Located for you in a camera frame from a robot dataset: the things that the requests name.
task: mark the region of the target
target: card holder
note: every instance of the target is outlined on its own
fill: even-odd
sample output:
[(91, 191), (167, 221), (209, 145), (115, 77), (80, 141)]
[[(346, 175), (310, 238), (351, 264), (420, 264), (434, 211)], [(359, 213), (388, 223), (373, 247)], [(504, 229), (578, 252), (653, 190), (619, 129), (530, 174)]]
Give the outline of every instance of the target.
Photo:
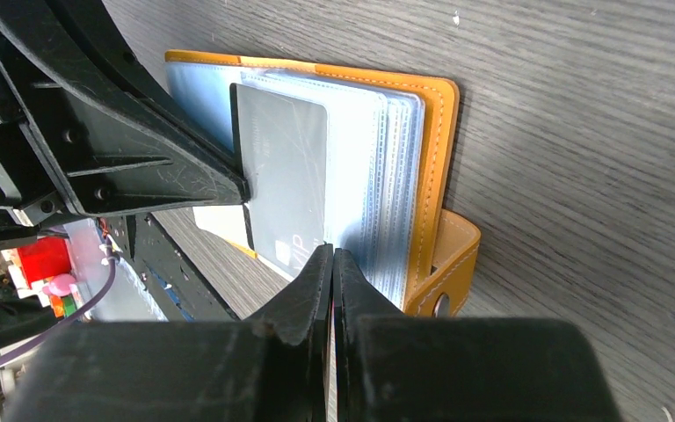
[(442, 209), (459, 107), (459, 90), (454, 82), (379, 70), (184, 50), (168, 51), (166, 61), (291, 69), (417, 94), (425, 102), (425, 121), (403, 311), (430, 316), (442, 298), (448, 299), (451, 313), (463, 306), (471, 286), (480, 231), (461, 216)]

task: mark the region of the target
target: gray floor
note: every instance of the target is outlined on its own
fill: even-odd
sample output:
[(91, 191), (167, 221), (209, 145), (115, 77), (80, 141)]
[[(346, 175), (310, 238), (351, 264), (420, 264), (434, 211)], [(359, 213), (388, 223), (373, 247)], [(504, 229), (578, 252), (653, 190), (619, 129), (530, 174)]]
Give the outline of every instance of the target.
[[(626, 420), (675, 420), (675, 0), (106, 1), (159, 80), (175, 47), (457, 81), (446, 206), (483, 231), (462, 313), (575, 322)], [(237, 310), (277, 290), (189, 217), (161, 218)]]

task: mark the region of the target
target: pink object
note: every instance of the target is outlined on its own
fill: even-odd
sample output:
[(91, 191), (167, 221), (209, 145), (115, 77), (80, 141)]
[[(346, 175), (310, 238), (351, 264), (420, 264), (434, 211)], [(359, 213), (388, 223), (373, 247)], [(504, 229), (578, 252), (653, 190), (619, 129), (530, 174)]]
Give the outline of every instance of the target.
[(73, 275), (56, 275), (42, 288), (42, 293), (58, 297), (68, 296), (71, 294), (71, 286), (74, 284), (76, 284), (76, 279)]

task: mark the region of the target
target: cable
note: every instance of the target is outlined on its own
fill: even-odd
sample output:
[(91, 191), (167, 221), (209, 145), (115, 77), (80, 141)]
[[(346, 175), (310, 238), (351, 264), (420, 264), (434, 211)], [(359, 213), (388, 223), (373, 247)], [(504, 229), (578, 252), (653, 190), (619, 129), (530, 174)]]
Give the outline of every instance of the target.
[(71, 323), (73, 323), (79, 317), (81, 317), (84, 313), (86, 313), (86, 311), (93, 308), (94, 305), (96, 305), (100, 300), (102, 300), (103, 297), (105, 297), (107, 292), (110, 291), (110, 287), (112, 287), (113, 283), (115, 282), (115, 271), (116, 271), (115, 267), (116, 262), (118, 260), (118, 257), (113, 254), (113, 246), (109, 237), (105, 240), (105, 259), (107, 260), (107, 264), (110, 267), (110, 273), (107, 275), (107, 281), (105, 282), (105, 285), (101, 289), (99, 289), (97, 294), (94, 295), (94, 297), (92, 297), (89, 301), (87, 301), (87, 303), (85, 303), (81, 308), (77, 309), (76, 312), (63, 318), (60, 322), (58, 322), (58, 324), (50, 327), (50, 329), (48, 330), (43, 331), (42, 333), (38, 334), (35, 338), (27, 341), (26, 343), (17, 347), (16, 349), (1, 355), (0, 367), (6, 365), (12, 360), (18, 358), (19, 356), (29, 352), (35, 346), (45, 341), (45, 339), (48, 336), (50, 336), (51, 333), (62, 330), (64, 327), (69, 326)]

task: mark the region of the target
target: purple cable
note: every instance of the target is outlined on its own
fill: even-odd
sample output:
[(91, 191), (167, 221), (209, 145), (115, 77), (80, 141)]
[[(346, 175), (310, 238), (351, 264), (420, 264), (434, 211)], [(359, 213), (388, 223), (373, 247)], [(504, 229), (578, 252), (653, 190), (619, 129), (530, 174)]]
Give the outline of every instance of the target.
[(73, 323), (76, 321), (79, 317), (81, 317), (84, 313), (86, 313), (87, 310), (91, 309), (96, 305), (100, 300), (102, 300), (103, 297), (107, 294), (108, 291), (110, 291), (110, 287), (113, 286), (113, 282), (115, 282), (115, 261), (118, 259), (115, 255), (112, 254), (112, 249), (113, 246), (110, 243), (110, 240), (108, 239), (105, 242), (105, 245), (107, 249), (105, 250), (105, 256), (107, 259), (107, 264), (110, 266), (110, 273), (107, 275), (107, 281), (105, 282), (105, 285), (99, 289), (96, 295), (92, 297), (87, 303), (85, 303), (81, 308), (79, 308), (76, 312), (73, 314), (66, 316), (63, 318), (58, 324), (50, 327), (50, 329), (43, 331), (42, 333), (38, 334), (35, 338), (32, 340), (24, 343), (23, 345), (17, 347), (16, 349), (3, 354), (0, 356), (0, 367), (6, 365), (10, 361), (18, 358), (24, 353), (29, 352), (32, 350), (35, 346), (39, 345), (45, 339), (47, 336), (50, 336), (51, 333), (62, 330), (64, 327), (68, 326), (69, 324)]

